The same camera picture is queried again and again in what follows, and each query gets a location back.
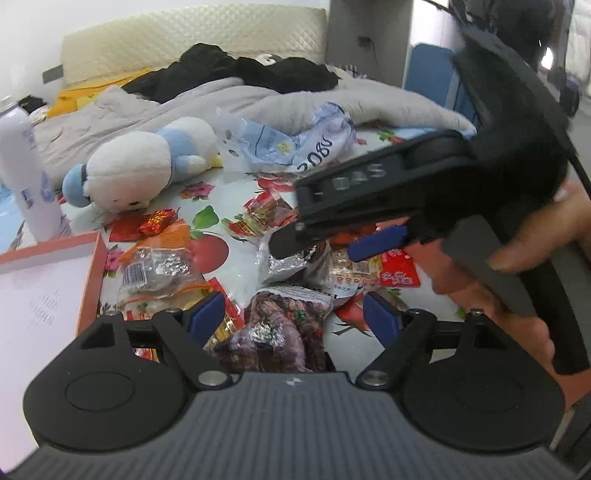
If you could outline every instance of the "white wall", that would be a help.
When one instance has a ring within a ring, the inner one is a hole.
[[[52,101],[61,82],[43,85],[60,64],[61,39],[82,28],[132,14],[195,5],[271,3],[323,7],[330,0],[0,0],[0,98],[33,94]]]
[[[427,43],[439,47],[457,46],[456,23],[450,14],[423,0],[414,0],[410,44]]]

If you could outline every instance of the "blue plush ear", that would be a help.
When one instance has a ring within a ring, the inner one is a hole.
[[[84,196],[84,182],[86,181],[86,165],[74,165],[66,176],[61,185],[61,192],[64,194],[66,201],[76,207],[85,207],[92,202],[88,197]]]

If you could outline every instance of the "blue gripper pad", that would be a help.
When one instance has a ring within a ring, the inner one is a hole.
[[[223,295],[212,292],[183,314],[183,325],[189,336],[200,346],[205,346],[217,327],[220,326],[226,305]]]
[[[353,262],[361,262],[393,248],[405,245],[408,229],[404,225],[395,225],[366,236],[349,245],[347,254]]]
[[[377,292],[370,291],[363,299],[363,319],[384,348],[394,341],[402,329],[400,316],[401,312]]]

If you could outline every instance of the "metal rivet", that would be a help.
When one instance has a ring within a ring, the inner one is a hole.
[[[208,387],[219,387],[227,380],[227,378],[228,376],[219,370],[207,370],[206,372],[199,374],[197,377],[199,383],[207,385]]]
[[[383,387],[388,383],[388,374],[380,370],[368,370],[361,377],[361,381],[369,387]]]

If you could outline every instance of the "blue chair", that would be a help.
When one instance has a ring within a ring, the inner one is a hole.
[[[452,54],[449,48],[417,44],[411,52],[404,89],[420,93],[476,122],[472,103],[450,62]]]

